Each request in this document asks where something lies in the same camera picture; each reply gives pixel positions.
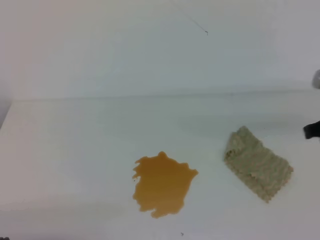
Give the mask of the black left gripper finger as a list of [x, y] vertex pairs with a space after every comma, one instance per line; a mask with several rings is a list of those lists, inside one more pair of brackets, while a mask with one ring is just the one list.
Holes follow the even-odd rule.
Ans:
[[320, 121], [306, 125], [303, 132], [306, 139], [320, 138]]

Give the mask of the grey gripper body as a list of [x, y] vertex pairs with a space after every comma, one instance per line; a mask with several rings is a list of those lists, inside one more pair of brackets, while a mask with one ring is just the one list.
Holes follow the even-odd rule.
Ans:
[[318, 69], [314, 73], [314, 75], [312, 77], [311, 85], [313, 88], [320, 88], [320, 69]]

